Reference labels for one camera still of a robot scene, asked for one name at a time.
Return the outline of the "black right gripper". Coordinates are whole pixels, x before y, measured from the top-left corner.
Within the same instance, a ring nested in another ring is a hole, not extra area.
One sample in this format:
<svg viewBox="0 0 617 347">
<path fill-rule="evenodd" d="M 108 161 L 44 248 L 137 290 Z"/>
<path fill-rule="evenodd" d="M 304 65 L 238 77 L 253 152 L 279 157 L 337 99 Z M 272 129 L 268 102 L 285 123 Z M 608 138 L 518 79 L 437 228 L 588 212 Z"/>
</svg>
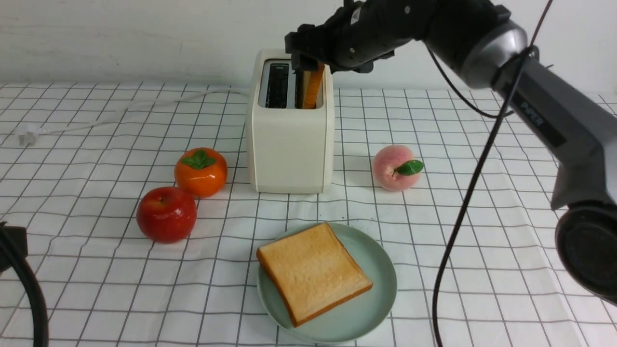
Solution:
<svg viewBox="0 0 617 347">
<path fill-rule="evenodd" d="M 323 24 L 287 33 L 284 50 L 295 70 L 313 72 L 324 64 L 332 73 L 369 73 L 375 61 L 425 39 L 433 18 L 432 0 L 346 0 Z"/>
</svg>

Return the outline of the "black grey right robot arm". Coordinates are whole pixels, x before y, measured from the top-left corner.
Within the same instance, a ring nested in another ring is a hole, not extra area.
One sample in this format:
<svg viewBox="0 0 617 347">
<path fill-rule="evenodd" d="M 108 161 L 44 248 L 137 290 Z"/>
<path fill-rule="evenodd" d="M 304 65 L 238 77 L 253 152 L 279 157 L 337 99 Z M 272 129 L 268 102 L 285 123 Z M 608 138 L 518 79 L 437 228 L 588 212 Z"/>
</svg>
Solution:
<svg viewBox="0 0 617 347">
<path fill-rule="evenodd" d="M 489 0 L 346 0 L 319 26 L 284 38 L 296 70 L 369 73 L 373 62 L 422 41 L 470 88 L 489 88 L 557 158 L 558 256 L 571 277 L 616 303 L 616 117 L 531 58 L 526 31 Z"/>
</svg>

